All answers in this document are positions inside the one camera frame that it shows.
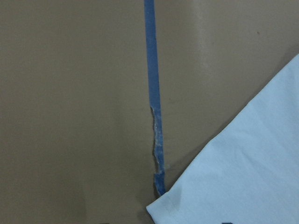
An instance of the torn tape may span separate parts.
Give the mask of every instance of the torn tape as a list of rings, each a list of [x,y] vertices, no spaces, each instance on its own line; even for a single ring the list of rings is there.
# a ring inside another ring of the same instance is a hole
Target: torn tape
[[[149,76],[149,104],[152,109],[155,132],[154,155],[157,161],[155,186],[159,195],[165,193],[164,184],[164,153],[161,120],[161,104],[158,73],[158,56],[156,41],[155,4],[154,0],[144,0],[145,33]]]

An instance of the brown surface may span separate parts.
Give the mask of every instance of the brown surface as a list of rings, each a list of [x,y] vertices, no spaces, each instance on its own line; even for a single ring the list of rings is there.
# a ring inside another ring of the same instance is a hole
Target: brown surface
[[[0,223],[152,223],[143,2],[1,1]]]
[[[156,1],[167,188],[293,56],[299,1]]]

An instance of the peeling tape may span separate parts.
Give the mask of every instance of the peeling tape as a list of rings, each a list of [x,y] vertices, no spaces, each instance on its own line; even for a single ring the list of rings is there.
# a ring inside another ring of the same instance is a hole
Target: peeling tape
[[[157,192],[161,196],[165,193],[165,172],[154,0],[144,0],[144,14],[149,77],[149,104],[154,119],[154,155],[157,161],[157,172],[154,179]]]

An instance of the blue tape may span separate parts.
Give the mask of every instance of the blue tape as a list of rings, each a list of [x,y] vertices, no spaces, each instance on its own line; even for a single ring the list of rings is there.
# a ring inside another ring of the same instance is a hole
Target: blue tape
[[[149,76],[149,104],[154,116],[154,154],[158,164],[158,171],[155,173],[155,185],[158,194],[163,195],[165,193],[165,172],[154,0],[144,0],[144,14]]]

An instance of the cloth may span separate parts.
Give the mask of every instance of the cloth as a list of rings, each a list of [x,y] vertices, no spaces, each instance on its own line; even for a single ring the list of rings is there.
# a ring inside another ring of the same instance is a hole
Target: cloth
[[[147,210],[156,224],[299,224],[299,56]]]

